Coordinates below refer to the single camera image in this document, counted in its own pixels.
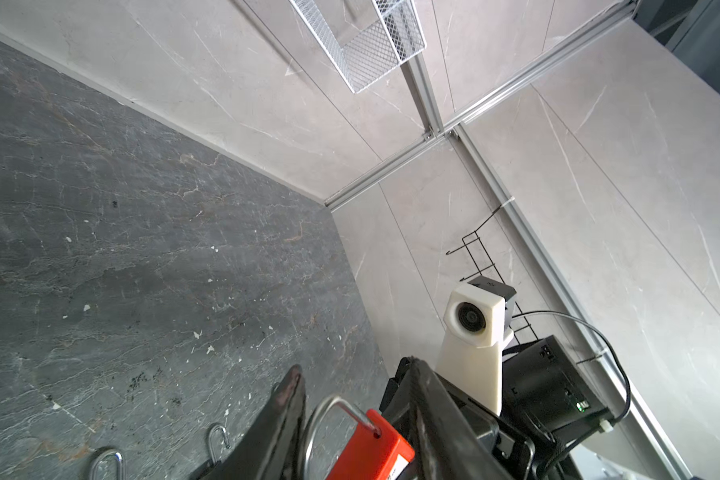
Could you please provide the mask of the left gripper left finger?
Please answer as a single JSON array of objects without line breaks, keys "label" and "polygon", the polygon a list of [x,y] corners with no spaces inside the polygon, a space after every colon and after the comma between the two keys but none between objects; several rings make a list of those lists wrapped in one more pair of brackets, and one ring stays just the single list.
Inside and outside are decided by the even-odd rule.
[{"label": "left gripper left finger", "polygon": [[206,462],[192,479],[297,479],[299,443],[306,423],[306,382],[290,367],[241,441],[219,463]]}]

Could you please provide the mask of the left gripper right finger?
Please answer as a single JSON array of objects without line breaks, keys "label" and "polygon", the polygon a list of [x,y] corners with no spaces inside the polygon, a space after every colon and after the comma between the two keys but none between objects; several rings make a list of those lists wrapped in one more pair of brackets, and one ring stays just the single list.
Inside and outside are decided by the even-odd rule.
[{"label": "left gripper right finger", "polygon": [[409,357],[407,437],[415,457],[406,479],[508,479],[509,473],[478,441],[446,388],[428,364]]}]

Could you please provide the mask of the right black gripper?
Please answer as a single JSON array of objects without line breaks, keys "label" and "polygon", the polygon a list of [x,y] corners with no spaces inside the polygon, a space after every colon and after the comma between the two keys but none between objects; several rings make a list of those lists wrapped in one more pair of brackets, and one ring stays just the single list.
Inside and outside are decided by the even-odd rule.
[{"label": "right black gripper", "polygon": [[[404,382],[404,376],[409,366],[408,358],[400,360],[395,374],[389,378],[380,410],[382,416],[413,447],[411,440],[407,437],[409,391]],[[440,375],[435,374],[473,429],[480,444],[509,473],[508,479],[527,479],[535,455],[535,446],[528,436],[469,398]]]}]

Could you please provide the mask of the red padlock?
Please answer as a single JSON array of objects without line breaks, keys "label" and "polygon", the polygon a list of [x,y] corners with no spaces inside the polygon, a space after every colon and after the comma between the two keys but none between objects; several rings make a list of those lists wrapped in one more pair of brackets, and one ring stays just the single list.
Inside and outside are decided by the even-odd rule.
[{"label": "red padlock", "polygon": [[310,478],[311,456],[318,427],[334,407],[356,422],[356,428],[326,479],[397,479],[415,459],[414,448],[376,410],[366,412],[339,395],[313,410],[307,422],[298,462],[298,479]]}]

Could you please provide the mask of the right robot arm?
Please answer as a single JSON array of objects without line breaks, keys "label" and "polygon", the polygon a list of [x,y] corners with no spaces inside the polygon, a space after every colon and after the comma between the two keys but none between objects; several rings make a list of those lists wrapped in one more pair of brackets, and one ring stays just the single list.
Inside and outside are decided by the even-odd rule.
[{"label": "right robot arm", "polygon": [[553,336],[446,335],[436,369],[400,361],[380,409],[416,452],[404,479],[581,479],[572,450],[616,422]]}]

